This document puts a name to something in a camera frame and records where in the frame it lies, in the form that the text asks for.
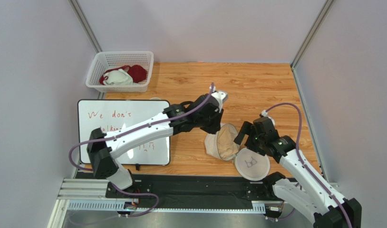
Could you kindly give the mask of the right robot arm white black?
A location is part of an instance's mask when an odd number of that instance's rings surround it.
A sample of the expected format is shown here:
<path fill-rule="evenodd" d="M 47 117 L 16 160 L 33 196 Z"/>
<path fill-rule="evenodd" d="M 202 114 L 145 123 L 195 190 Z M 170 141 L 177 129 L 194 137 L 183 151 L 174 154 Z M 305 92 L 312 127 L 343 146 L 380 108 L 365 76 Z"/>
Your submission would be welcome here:
<path fill-rule="evenodd" d="M 272 157 L 302 186 L 294 186 L 283 174 L 275 172 L 263 181 L 271 194 L 292 205 L 315 228 L 359 228 L 362 206 L 355 199 L 347 199 L 332 187 L 307 161 L 289 136 L 279 136 L 272 119 L 260 117 L 245 121 L 234 139 L 241 144 L 248 136 L 245 147 L 260 155 Z"/>

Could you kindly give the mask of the round white bag lid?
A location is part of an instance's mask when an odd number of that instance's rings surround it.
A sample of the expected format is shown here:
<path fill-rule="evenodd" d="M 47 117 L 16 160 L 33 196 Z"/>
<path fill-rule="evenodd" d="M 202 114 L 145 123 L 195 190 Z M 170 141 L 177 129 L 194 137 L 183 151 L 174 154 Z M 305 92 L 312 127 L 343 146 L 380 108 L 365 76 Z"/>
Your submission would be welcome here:
<path fill-rule="evenodd" d="M 238 173 L 247 180 L 260 181 L 270 172 L 270 160 L 247 148 L 241 149 L 233 160 Z"/>

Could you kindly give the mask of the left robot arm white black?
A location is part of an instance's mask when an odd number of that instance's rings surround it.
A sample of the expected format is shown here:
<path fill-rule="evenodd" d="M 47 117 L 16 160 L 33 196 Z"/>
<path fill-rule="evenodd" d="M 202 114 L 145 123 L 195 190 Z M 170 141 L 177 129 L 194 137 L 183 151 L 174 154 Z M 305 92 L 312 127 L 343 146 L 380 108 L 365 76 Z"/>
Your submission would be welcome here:
<path fill-rule="evenodd" d="M 200 128 L 209 134 L 221 128 L 225 91 L 200 96 L 194 102 L 173 104 L 156 116 L 114 132 L 94 129 L 87 142 L 92 173 L 95 179 L 107 179 L 121 190 L 133 185 L 131 172 L 117 160 L 128 150 L 152 140 L 166 138 Z"/>

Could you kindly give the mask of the beige bra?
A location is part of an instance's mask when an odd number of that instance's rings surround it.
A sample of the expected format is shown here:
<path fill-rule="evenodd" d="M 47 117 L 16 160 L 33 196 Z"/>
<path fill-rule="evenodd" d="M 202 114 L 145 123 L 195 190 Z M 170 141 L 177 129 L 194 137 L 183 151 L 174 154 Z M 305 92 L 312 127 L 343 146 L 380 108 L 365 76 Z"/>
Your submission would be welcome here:
<path fill-rule="evenodd" d="M 237 135 L 237 130 L 233 125 L 221 126 L 216 137 L 216 150 L 221 160 L 229 161 L 239 152 L 239 146 L 234 143 Z"/>

